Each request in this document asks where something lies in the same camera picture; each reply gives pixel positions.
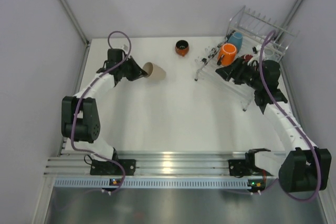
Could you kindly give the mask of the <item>orange mug black handle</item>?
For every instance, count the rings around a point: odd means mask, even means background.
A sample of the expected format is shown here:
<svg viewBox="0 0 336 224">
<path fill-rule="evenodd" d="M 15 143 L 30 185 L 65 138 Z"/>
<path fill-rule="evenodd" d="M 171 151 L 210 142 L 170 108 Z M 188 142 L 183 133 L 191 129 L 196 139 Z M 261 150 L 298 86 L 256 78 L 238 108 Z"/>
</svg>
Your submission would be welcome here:
<svg viewBox="0 0 336 224">
<path fill-rule="evenodd" d="M 223 44 L 217 57 L 217 65 L 227 67 L 233 63 L 237 54 L 237 48 L 230 43 Z"/>
</svg>

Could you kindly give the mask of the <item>beige tumbler cup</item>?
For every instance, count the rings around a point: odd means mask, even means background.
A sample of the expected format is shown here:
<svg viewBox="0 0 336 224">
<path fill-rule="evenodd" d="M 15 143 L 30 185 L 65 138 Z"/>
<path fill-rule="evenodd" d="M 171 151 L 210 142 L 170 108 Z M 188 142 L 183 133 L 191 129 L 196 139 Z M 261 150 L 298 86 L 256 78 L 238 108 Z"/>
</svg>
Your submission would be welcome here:
<svg viewBox="0 0 336 224">
<path fill-rule="evenodd" d="M 147 62 L 143 66 L 143 70 L 146 72 L 146 78 L 154 81 L 162 81 L 166 78 L 166 72 L 158 65 Z"/>
</svg>

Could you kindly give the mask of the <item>white and red mug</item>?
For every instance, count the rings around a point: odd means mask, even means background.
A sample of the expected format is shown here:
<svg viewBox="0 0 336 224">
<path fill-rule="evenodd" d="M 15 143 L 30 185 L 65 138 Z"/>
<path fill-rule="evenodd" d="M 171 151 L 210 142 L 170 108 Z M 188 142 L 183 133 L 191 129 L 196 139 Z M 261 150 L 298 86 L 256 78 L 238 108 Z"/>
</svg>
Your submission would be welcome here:
<svg viewBox="0 0 336 224">
<path fill-rule="evenodd" d="M 253 58 L 253 55 L 245 54 L 242 55 L 241 58 L 244 60 L 244 62 L 249 62 Z"/>
</svg>

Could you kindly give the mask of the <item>blue ceramic mug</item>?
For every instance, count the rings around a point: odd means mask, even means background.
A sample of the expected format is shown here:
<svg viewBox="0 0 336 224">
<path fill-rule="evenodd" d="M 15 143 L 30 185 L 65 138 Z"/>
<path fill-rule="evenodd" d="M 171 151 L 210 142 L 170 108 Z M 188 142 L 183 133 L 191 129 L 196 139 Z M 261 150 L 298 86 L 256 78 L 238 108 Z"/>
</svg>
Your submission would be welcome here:
<svg viewBox="0 0 336 224">
<path fill-rule="evenodd" d="M 236 47 L 237 51 L 240 51 L 243 44 L 243 35 L 242 33 L 236 31 L 234 32 L 227 41 L 229 44 L 232 44 Z"/>
</svg>

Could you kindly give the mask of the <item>grey ceramic mug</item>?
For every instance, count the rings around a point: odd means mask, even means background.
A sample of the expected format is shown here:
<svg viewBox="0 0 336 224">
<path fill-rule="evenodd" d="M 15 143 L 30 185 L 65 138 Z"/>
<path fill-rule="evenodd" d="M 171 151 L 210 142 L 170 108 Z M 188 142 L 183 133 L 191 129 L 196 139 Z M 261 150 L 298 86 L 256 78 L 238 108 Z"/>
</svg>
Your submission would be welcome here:
<svg viewBox="0 0 336 224">
<path fill-rule="evenodd" d="M 265 48 L 263 51 L 263 60 L 275 60 L 276 54 L 272 49 Z"/>
</svg>

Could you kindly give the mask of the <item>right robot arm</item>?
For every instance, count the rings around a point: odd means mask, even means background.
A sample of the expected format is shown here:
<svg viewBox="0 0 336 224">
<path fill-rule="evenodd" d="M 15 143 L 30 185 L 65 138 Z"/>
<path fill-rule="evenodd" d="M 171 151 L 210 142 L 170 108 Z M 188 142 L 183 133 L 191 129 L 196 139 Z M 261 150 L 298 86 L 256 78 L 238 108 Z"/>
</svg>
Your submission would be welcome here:
<svg viewBox="0 0 336 224">
<path fill-rule="evenodd" d="M 287 193 L 325 190 L 331 153 L 318 148 L 291 113 L 288 100 L 278 87 L 280 64 L 264 60 L 259 66 L 251 66 L 238 58 L 215 72 L 227 82 L 246 84 L 254 90 L 255 104 L 273 126 L 286 153 L 281 158 L 266 148 L 249 150 L 245 154 L 246 170 L 253 175 L 264 170 L 276 176 Z"/>
</svg>

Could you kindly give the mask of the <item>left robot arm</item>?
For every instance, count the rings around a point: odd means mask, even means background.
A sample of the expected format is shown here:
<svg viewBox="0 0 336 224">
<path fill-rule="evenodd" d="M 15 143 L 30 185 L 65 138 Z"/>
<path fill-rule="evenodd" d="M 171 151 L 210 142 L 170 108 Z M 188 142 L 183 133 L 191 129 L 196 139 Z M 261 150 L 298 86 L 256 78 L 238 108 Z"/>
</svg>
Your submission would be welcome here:
<svg viewBox="0 0 336 224">
<path fill-rule="evenodd" d="M 120 167 L 117 151 L 102 135 L 98 105 L 123 79 L 135 81 L 147 73 L 123 49 L 108 49 L 107 60 L 88 85 L 61 103 L 61 133 L 70 139 L 73 150 L 102 160 L 101 168 L 110 175 Z"/>
</svg>

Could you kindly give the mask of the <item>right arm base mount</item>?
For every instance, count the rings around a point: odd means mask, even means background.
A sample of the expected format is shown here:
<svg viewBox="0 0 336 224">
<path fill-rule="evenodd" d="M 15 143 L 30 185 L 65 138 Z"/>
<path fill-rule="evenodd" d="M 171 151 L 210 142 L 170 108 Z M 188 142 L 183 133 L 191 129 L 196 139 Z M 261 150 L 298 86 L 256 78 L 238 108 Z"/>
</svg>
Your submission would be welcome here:
<svg viewBox="0 0 336 224">
<path fill-rule="evenodd" d="M 250 170 L 244 159 L 229 159 L 228 168 L 230 176 L 235 178 L 242 178 L 250 175 Z"/>
</svg>

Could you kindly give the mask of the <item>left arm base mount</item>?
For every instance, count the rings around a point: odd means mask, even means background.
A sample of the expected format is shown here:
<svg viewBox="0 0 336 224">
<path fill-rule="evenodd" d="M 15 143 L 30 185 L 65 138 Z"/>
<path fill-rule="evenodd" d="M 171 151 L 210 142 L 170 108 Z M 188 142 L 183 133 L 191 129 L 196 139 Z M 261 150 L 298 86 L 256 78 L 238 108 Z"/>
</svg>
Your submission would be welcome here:
<svg viewBox="0 0 336 224">
<path fill-rule="evenodd" d="M 133 176 L 136 170 L 137 161 L 135 159 L 120 159 L 118 163 L 123 167 L 126 176 Z M 93 159 L 90 163 L 90 175 L 93 176 L 121 176 L 121 168 L 108 161 L 98 161 Z"/>
</svg>

